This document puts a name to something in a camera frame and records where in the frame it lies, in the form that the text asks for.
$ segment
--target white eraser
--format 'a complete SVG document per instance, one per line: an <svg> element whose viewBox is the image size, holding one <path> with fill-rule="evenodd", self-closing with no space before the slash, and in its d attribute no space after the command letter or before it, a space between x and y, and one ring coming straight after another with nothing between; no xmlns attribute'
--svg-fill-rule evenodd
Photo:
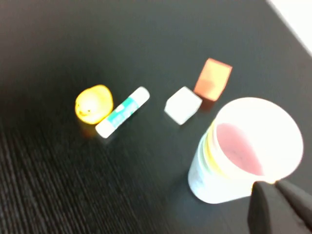
<svg viewBox="0 0 312 234"><path fill-rule="evenodd" d="M182 125L197 112L201 103L200 97L187 87L183 87L167 100L165 112Z"/></svg>

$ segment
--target dark wooden table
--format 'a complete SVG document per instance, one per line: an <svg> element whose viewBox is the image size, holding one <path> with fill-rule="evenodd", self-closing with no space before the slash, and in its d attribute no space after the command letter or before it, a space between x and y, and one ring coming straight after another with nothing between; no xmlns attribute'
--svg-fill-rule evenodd
<svg viewBox="0 0 312 234"><path fill-rule="evenodd" d="M179 127L165 101L194 87L208 57L233 66L229 83ZM139 86L151 93L108 141L74 112L95 84L115 105ZM289 180L312 193L311 89L311 57L265 1L1 2L0 232L248 233L248 198L210 205L191 193L199 139L230 100L271 100L302 131Z"/></svg>

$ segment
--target plastic cup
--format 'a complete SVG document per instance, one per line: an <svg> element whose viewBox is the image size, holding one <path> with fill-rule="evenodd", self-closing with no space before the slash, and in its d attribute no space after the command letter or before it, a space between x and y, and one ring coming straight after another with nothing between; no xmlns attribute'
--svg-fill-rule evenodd
<svg viewBox="0 0 312 234"><path fill-rule="evenodd" d="M208 203L249 196L255 181L274 183L300 164L303 139L291 116L254 97L233 100L202 137L189 171L193 193Z"/></svg>

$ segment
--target rubber duck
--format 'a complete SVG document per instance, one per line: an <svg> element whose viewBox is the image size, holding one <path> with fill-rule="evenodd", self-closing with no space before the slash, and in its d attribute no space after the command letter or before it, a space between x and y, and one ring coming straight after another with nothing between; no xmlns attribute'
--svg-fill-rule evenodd
<svg viewBox="0 0 312 234"><path fill-rule="evenodd" d="M104 85L99 84L82 91L76 98L75 112L85 123L97 124L113 110L113 96Z"/></svg>

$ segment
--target orange block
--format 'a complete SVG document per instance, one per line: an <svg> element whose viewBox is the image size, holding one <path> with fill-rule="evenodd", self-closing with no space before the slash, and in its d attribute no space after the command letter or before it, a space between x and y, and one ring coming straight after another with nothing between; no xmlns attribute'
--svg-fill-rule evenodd
<svg viewBox="0 0 312 234"><path fill-rule="evenodd" d="M232 67L209 58L198 78L194 93L212 101L216 101L228 82Z"/></svg>

